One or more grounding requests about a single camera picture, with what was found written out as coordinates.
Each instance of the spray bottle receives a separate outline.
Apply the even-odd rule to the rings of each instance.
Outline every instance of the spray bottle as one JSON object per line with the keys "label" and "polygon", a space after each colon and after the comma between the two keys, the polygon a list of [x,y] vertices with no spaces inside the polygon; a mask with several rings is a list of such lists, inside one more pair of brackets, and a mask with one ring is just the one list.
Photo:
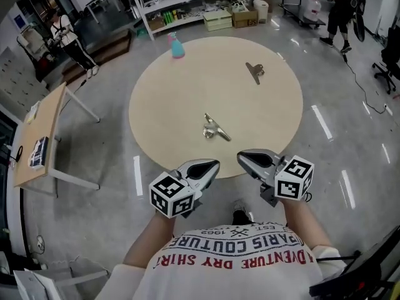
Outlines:
{"label": "spray bottle", "polygon": [[185,50],[183,49],[183,45],[176,38],[176,32],[171,32],[168,34],[168,44],[171,46],[173,58],[179,59],[185,56]]}

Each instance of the shoe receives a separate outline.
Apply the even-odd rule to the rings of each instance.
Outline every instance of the shoe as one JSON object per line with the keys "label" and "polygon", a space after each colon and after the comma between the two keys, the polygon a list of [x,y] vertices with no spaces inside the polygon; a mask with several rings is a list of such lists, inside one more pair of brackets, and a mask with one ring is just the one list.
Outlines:
{"label": "shoe", "polygon": [[249,217],[249,213],[247,211],[247,204],[243,201],[243,199],[238,199],[233,202],[233,210],[232,213],[235,211],[243,211]]}
{"label": "shoe", "polygon": [[327,44],[329,47],[333,47],[333,40],[328,37],[320,37],[319,40],[324,44]]}
{"label": "shoe", "polygon": [[92,77],[92,69],[86,71],[86,77],[90,79]]}
{"label": "shoe", "polygon": [[95,66],[92,68],[93,76],[95,76],[99,72],[99,66]]}
{"label": "shoe", "polygon": [[340,50],[341,53],[345,54],[348,53],[351,50],[351,46],[349,44],[349,41],[344,42],[343,48]]}

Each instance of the white sneaker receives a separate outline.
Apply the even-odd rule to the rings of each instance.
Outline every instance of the white sneaker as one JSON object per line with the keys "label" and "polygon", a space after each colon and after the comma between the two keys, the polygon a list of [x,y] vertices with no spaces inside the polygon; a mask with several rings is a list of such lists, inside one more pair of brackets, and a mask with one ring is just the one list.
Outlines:
{"label": "white sneaker", "polygon": [[232,213],[235,211],[243,211],[248,216],[248,205],[244,202],[243,199],[238,199],[233,202],[233,210]]}
{"label": "white sneaker", "polygon": [[90,79],[92,77],[92,69],[86,71],[86,77]]}
{"label": "white sneaker", "polygon": [[92,69],[93,76],[95,76],[99,72],[99,66],[95,66]]}

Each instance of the metal clip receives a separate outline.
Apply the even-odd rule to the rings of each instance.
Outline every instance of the metal clip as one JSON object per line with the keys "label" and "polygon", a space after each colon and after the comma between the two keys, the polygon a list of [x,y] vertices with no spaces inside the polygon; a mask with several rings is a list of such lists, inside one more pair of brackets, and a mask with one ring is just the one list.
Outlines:
{"label": "metal clip", "polygon": [[249,69],[252,77],[256,81],[256,84],[260,84],[260,79],[258,77],[262,76],[265,73],[265,71],[263,69],[263,65],[262,64],[257,64],[257,65],[255,65],[253,67],[251,64],[246,62],[246,67]]}
{"label": "metal clip", "polygon": [[206,120],[208,121],[208,123],[206,123],[204,125],[204,130],[203,130],[203,135],[204,137],[206,137],[207,139],[212,138],[215,134],[219,134],[221,137],[223,137],[226,141],[230,141],[231,137],[229,137],[225,131],[222,130],[222,128],[219,126],[218,123],[216,123],[212,117],[208,114],[205,113],[204,117],[206,118]]}

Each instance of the round wooden table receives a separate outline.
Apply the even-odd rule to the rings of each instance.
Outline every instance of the round wooden table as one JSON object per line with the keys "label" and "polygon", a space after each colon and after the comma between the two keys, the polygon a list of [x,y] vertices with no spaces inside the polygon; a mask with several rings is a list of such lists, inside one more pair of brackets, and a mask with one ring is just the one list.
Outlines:
{"label": "round wooden table", "polygon": [[[129,122],[141,149],[168,170],[193,159],[221,162],[217,178],[243,174],[236,154],[264,148],[281,153],[303,113],[299,81],[268,48],[235,37],[184,43],[186,55],[159,56],[137,81]],[[257,85],[245,63],[262,64]],[[208,113],[232,138],[203,136]]]}

